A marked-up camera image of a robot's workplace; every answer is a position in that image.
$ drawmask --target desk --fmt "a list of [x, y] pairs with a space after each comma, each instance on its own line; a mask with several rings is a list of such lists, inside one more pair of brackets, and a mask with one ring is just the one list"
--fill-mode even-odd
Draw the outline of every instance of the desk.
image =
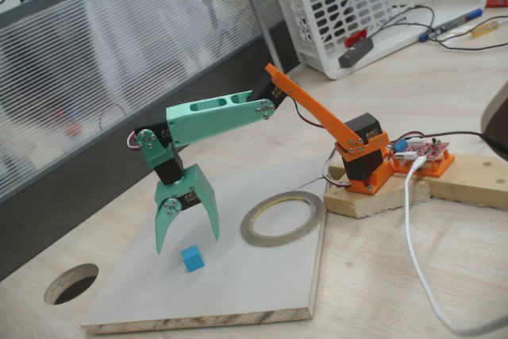
[[[488, 10], [486, 15], [500, 13], [508, 14], [508, 10]], [[508, 27], [456, 44], [480, 46], [495, 41], [508, 41]], [[392, 138], [415, 129], [426, 133], [479, 130], [483, 109], [508, 80], [507, 55], [508, 48], [454, 52], [428, 42], [414, 44], [342, 80], [330, 82], [306, 67], [298, 68], [293, 77], [343, 121], [369, 112]], [[452, 136], [449, 141], [457, 153], [494, 155], [476, 137]], [[182, 158], [186, 166], [199, 163], [212, 177], [329, 153], [332, 147], [333, 139], [326, 131], [305, 124], [293, 103], [284, 102], [270, 120], [193, 144]], [[79, 324], [147, 218], [147, 204], [155, 208], [156, 181], [154, 174], [147, 176], [0, 283], [2, 339], [87, 337]], [[412, 224], [421, 266], [453, 322], [474, 325], [508, 310], [506, 212], [432, 201], [414, 208]], [[47, 305], [43, 296], [48, 285], [69, 268], [85, 263], [99, 268], [90, 289], [65, 304]], [[410, 264], [401, 210], [362, 220], [329, 214], [312, 320], [125, 336], [453, 337], [433, 316]], [[488, 337], [507, 336], [505, 329]]]

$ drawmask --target robotic arm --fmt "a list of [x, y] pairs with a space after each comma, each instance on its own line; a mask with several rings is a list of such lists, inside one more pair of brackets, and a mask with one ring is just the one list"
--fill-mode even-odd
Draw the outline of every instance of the robotic arm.
[[[208, 212], [216, 240], [219, 238], [214, 189], [197, 164], [183, 168], [175, 148], [268, 119], [287, 95], [310, 111], [336, 139], [351, 183], [348, 191], [373, 195], [397, 171], [387, 159], [388, 135], [374, 117], [364, 114], [343, 123], [273, 65], [266, 69], [271, 75], [267, 85], [169, 107], [165, 122], [136, 129], [129, 137], [129, 147], [140, 149], [160, 178], [155, 196], [158, 253], [176, 216], [199, 203]], [[130, 143], [134, 137], [136, 146]]]

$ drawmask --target red circuit board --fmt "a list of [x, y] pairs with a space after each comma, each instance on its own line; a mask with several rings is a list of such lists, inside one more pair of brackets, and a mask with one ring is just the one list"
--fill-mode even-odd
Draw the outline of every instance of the red circuit board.
[[424, 142], [424, 141], [408, 141], [409, 146], [404, 150], [406, 152], [415, 151], [418, 156], [427, 156], [427, 160], [436, 160], [445, 149], [450, 145], [448, 142]]

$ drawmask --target tape roll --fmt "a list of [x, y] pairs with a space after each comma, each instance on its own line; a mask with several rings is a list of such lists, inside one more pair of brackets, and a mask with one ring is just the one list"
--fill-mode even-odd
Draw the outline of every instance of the tape roll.
[[[301, 226], [297, 229], [281, 234], [279, 236], [264, 236], [254, 231], [254, 221], [269, 207], [274, 206], [280, 202], [287, 200], [301, 200], [310, 205], [310, 216]], [[325, 206], [321, 199], [315, 194], [305, 191], [292, 191], [284, 192], [271, 196], [266, 200], [260, 202], [254, 208], [252, 208], [244, 217], [240, 225], [241, 235], [251, 245], [254, 246], [280, 246], [288, 244], [292, 241], [296, 241], [299, 238], [304, 237], [316, 226], [318, 226], [322, 215], [325, 212]]]

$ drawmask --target mesh panel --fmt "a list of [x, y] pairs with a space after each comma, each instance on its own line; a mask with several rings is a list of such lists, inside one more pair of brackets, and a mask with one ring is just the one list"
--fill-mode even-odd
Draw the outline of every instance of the mesh panel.
[[259, 35], [248, 0], [68, 0], [4, 28], [0, 198]]

